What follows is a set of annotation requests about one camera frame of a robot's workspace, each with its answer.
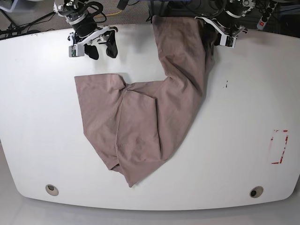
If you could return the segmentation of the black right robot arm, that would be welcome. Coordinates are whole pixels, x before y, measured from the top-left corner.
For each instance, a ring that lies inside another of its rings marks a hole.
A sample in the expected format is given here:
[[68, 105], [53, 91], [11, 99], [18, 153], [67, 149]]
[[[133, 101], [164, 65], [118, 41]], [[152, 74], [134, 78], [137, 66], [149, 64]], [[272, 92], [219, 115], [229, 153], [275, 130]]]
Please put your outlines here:
[[70, 58], [88, 55], [91, 59], [98, 60], [99, 53], [94, 44], [105, 45], [107, 56], [117, 57], [117, 27], [99, 26], [101, 22], [94, 20], [95, 16], [104, 15], [101, 3], [87, 0], [56, 0], [53, 10], [58, 16], [64, 17], [74, 30], [67, 38], [70, 43]]

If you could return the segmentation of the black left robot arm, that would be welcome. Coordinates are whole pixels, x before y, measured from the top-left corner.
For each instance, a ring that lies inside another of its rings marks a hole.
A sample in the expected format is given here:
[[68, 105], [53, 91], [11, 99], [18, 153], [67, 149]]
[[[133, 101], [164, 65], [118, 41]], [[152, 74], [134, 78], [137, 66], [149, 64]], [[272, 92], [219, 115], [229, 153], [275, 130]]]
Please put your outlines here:
[[[255, 7], [253, 0], [151, 0], [148, 2], [158, 58], [162, 63], [183, 60], [210, 60], [213, 47], [233, 48], [247, 28], [240, 18]], [[106, 46], [106, 55], [116, 58], [118, 28], [96, 21], [103, 14], [97, 1], [70, 0], [62, 14], [74, 29], [69, 34], [70, 57], [89, 56], [98, 60], [97, 45]]]

